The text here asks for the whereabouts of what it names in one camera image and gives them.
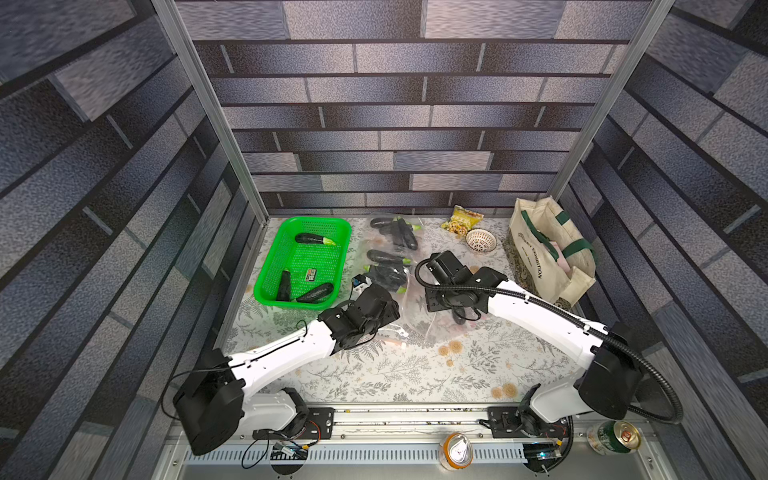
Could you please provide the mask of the small patterned bowl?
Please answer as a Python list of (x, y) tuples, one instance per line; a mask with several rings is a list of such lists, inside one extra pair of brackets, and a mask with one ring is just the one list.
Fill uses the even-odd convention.
[(481, 253), (491, 252), (498, 245), (496, 237), (491, 232), (479, 228), (469, 230), (465, 241), (470, 249)]

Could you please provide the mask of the clear pink-dotted zip-top bag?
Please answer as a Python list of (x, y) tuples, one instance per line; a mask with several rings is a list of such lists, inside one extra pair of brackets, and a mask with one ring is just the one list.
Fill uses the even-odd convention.
[(373, 245), (395, 252), (416, 252), (426, 234), (424, 222), (412, 216), (381, 215), (366, 219), (365, 238)]

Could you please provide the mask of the floral patterned table mat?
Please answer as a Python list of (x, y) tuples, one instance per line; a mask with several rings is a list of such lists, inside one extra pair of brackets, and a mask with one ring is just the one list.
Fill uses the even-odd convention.
[[(280, 225), (273, 217), (255, 247), (255, 266), (233, 320), (222, 327), (217, 343), (225, 354), (251, 350), (302, 327), (302, 319), (319, 312), (281, 309), (254, 299), (254, 283)], [(507, 218), (480, 222), (500, 244), (491, 252), (469, 249), (464, 240), (440, 228), (438, 218), (420, 219), (426, 232), (418, 240), (421, 252), (451, 250), (473, 271), (488, 266), (511, 279), (517, 275), (508, 261), (503, 241)], [(351, 277), (362, 271), (363, 239), (374, 243), (369, 218), (348, 218), (352, 239), (347, 254), (340, 300), (347, 298)], [(314, 361), (273, 381), (262, 391), (295, 388), (309, 402), (327, 403), (490, 403), (522, 398), (534, 384), (560, 380), (577, 365), (562, 351), (517, 325), (493, 315), (478, 322), (449, 328), (449, 312), (432, 314), (424, 307), (423, 289), (411, 280), (399, 321), (383, 328), (371, 343)]]

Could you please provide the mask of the long eggplant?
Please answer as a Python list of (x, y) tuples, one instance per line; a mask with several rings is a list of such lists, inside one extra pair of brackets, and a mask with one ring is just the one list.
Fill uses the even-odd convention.
[(371, 278), (389, 279), (398, 283), (408, 282), (408, 269), (404, 265), (378, 264), (366, 265), (365, 273)]

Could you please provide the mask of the aluminium frame post left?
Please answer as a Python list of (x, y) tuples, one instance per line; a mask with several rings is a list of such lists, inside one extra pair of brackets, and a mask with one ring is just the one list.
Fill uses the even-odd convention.
[(220, 140), (223, 151), (241, 183), (249, 202), (253, 206), (256, 218), (261, 225), (266, 225), (269, 213), (248, 170), (243, 154), (237, 145), (213, 85), (196, 51), (193, 41), (184, 25), (174, 1), (151, 1), (159, 21), (189, 78), (198, 99), (208, 116), (211, 125)]

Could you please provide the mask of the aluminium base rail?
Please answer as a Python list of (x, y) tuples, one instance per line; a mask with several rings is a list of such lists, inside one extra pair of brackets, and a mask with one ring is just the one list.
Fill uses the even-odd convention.
[[(675, 473), (648, 422), (631, 421), (642, 432), (639, 450), (601, 456), (587, 440), (596, 414), (577, 415), (548, 439), (562, 439), (568, 455), (534, 472), (531, 450), (542, 439), (496, 438), (482, 425), (489, 405), (335, 404), (326, 423), (329, 437), (311, 447), (305, 461), (264, 452), (249, 432), (238, 433), (219, 449), (192, 454), (180, 428), (172, 429), (154, 479), (673, 479)], [(450, 433), (466, 435), (474, 460), (449, 471), (439, 461), (439, 445)]]

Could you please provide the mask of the large eggplant front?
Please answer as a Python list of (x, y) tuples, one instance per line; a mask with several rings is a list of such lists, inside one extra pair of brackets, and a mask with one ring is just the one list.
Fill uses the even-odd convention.
[(402, 239), (402, 243), (409, 250), (417, 250), (419, 248), (416, 233), (421, 229), (419, 225), (414, 225), (406, 221), (404, 218), (397, 220), (398, 229)]

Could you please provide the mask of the small eggplant at basket wall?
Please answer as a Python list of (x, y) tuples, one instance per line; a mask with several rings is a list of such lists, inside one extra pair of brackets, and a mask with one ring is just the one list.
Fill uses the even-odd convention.
[(291, 300), (291, 272), (289, 270), (283, 270), (278, 285), (278, 291), (276, 294), (276, 300), (279, 302), (289, 302)]

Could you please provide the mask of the yellow snack packet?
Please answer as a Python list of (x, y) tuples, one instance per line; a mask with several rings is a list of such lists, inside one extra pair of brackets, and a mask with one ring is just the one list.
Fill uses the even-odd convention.
[(454, 234), (457, 238), (463, 239), (483, 219), (483, 214), (456, 205), (450, 219), (442, 223), (441, 228)]

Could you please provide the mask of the long eggplant stem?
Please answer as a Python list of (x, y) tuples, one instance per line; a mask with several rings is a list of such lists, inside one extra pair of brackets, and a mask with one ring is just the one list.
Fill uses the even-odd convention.
[(405, 244), (404, 244), (399, 223), (397, 221), (393, 222), (389, 226), (389, 231), (390, 231), (390, 236), (391, 236), (393, 245), (398, 251), (402, 251), (405, 248)]

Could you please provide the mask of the aluminium frame post right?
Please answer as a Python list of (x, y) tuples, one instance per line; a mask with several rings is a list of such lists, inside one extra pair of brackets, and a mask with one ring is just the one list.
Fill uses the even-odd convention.
[(553, 197), (555, 200), (559, 200), (562, 196), (578, 164), (588, 154), (595, 135), (606, 120), (674, 3), (674, 0), (654, 0), (651, 2), (648, 12), (645, 14), (634, 37), (629, 42), (621, 61), (618, 63), (600, 99), (590, 113), (584, 128), (574, 141), (568, 156), (548, 188), (548, 196)]

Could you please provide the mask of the tape roll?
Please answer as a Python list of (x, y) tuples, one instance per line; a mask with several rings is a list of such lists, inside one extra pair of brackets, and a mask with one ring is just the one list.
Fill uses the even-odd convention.
[(450, 433), (439, 445), (440, 464), (449, 471), (468, 468), (474, 460), (474, 448), (469, 438), (460, 433)]

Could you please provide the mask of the aluminium frame post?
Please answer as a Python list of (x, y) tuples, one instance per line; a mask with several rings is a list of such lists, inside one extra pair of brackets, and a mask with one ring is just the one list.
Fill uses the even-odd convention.
[(237, 145), (213, 85), (196, 51), (193, 41), (184, 25), (174, 1), (151, 1), (159, 21), (189, 78), (198, 99), (208, 116), (211, 125), (220, 140), (223, 151), (241, 183), (249, 202), (253, 206), (256, 218), (261, 225), (266, 225), (269, 213), (248, 170), (243, 154)]
[(645, 14), (634, 37), (629, 42), (621, 61), (618, 63), (600, 99), (590, 113), (584, 128), (574, 141), (568, 156), (548, 188), (548, 196), (553, 197), (555, 200), (559, 200), (562, 196), (578, 164), (588, 154), (595, 135), (606, 120), (674, 3), (674, 0), (654, 0), (651, 2), (648, 12)]

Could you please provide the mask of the green drink can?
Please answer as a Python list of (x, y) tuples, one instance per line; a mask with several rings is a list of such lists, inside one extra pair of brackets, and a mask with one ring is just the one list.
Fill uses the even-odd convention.
[(642, 444), (639, 430), (624, 420), (606, 420), (587, 430), (590, 447), (599, 455), (630, 454)]

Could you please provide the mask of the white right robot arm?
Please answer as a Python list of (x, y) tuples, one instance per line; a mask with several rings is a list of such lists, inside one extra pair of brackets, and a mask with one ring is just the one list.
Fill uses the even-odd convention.
[(494, 269), (482, 267), (473, 273), (450, 251), (420, 262), (416, 276), (421, 268), (436, 280), (434, 285), (418, 280), (432, 307), (474, 309), (507, 320), (575, 362), (574, 374), (532, 387), (520, 403), (525, 415), (547, 424), (590, 411), (612, 420), (625, 418), (642, 373), (631, 356), (602, 337), (626, 344), (626, 336), (599, 322), (570, 315)]

